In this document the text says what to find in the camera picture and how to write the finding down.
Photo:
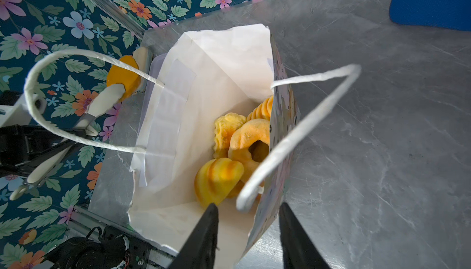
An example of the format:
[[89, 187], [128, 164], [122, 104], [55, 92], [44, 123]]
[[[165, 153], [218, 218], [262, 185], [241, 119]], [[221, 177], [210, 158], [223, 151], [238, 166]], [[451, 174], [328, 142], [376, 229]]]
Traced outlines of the white cartoon paper bag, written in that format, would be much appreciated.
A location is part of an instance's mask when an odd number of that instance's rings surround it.
[[233, 268], [277, 218], [294, 148], [360, 73], [360, 65], [350, 64], [289, 78], [262, 24], [182, 34], [158, 78], [148, 78], [154, 87], [136, 145], [107, 145], [133, 155], [131, 227], [180, 250], [204, 212], [193, 179], [212, 157], [215, 120], [232, 111], [247, 114], [273, 96], [269, 155], [238, 197], [219, 207], [215, 267]]

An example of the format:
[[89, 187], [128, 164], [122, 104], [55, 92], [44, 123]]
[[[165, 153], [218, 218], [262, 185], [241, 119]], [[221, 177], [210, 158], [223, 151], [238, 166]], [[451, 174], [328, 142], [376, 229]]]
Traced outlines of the ribbed spiral bread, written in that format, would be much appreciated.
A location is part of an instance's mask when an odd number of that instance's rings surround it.
[[266, 119], [271, 120], [272, 106], [274, 97], [271, 96], [259, 104], [248, 116], [247, 121], [252, 119]]

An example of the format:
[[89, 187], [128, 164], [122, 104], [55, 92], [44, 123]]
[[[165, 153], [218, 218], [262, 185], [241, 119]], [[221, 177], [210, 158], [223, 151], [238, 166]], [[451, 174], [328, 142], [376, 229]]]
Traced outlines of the blue cap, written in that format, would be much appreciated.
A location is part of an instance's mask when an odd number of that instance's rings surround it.
[[389, 16], [399, 25], [470, 31], [471, 0], [391, 0]]

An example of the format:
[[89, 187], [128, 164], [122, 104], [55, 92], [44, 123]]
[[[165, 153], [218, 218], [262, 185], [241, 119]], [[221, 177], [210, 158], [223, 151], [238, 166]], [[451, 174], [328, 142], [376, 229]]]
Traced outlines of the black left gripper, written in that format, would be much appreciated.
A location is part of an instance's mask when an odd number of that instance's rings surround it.
[[[125, 87], [120, 83], [108, 86], [89, 104], [74, 129], [86, 129], [118, 103], [124, 93]], [[17, 200], [31, 188], [44, 184], [55, 166], [82, 146], [40, 126], [1, 128], [1, 176], [26, 177], [9, 199]]]

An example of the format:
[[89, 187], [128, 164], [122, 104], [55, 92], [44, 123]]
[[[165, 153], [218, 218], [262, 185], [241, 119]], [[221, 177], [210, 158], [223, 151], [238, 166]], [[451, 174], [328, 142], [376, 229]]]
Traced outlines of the scalloped yellow bread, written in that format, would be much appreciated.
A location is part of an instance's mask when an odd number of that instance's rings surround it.
[[245, 116], [236, 113], [228, 113], [215, 120], [214, 159], [228, 157], [231, 137], [246, 123], [246, 120]]

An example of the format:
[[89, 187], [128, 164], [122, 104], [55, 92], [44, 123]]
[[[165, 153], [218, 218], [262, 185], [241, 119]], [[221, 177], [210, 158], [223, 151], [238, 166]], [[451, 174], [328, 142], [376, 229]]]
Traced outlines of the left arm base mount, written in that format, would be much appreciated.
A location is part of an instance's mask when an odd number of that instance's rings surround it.
[[94, 227], [86, 237], [72, 237], [44, 259], [54, 269], [145, 269], [151, 245], [115, 227]]

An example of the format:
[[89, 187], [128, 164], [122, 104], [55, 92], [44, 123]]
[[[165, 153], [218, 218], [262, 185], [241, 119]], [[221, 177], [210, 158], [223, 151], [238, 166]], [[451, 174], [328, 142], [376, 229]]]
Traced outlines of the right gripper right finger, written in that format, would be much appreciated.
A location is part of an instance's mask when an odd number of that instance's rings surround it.
[[280, 206], [279, 223], [285, 269], [331, 269], [285, 202]]

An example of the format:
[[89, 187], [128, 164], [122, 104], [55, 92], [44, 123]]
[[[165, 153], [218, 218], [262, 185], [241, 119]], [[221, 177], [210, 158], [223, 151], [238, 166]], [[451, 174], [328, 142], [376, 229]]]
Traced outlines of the lilac plastic tray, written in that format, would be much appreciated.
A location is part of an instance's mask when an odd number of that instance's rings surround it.
[[[150, 64], [150, 70], [149, 70], [149, 75], [153, 78], [158, 78], [159, 72], [161, 70], [161, 67], [163, 65], [164, 59], [166, 57], [166, 53], [158, 55], [153, 58], [151, 64]], [[147, 108], [148, 104], [150, 102], [150, 97], [152, 95], [154, 83], [148, 82], [146, 89], [145, 89], [145, 95], [144, 95], [144, 102], [143, 102], [143, 107], [142, 107], [142, 113], [141, 113], [141, 120], [140, 120], [140, 125], [144, 123], [144, 118], [147, 113]]]

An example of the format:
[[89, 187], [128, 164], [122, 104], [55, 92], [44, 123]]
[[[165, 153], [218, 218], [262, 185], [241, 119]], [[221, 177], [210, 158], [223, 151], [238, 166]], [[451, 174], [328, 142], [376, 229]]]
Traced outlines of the yellow striped croissant bread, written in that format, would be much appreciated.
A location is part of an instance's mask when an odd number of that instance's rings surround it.
[[241, 178], [244, 166], [228, 158], [212, 159], [197, 172], [194, 181], [195, 195], [203, 209], [210, 204], [219, 205], [232, 199], [244, 186]]

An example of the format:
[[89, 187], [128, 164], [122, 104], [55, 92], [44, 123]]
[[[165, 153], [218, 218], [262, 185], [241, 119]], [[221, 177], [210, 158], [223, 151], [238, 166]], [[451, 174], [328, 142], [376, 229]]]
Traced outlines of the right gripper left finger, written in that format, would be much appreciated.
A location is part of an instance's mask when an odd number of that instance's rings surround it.
[[210, 204], [168, 269], [213, 269], [218, 225], [218, 207]]

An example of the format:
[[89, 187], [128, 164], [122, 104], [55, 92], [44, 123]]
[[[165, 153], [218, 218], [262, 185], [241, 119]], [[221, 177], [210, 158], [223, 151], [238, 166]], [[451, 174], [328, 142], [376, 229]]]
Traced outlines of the large orange wedge bread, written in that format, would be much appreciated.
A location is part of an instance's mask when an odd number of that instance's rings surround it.
[[111, 66], [106, 79], [107, 87], [115, 84], [122, 84], [124, 86], [125, 92], [119, 100], [120, 102], [132, 96], [141, 86], [141, 82], [142, 78], [140, 75], [116, 65]]

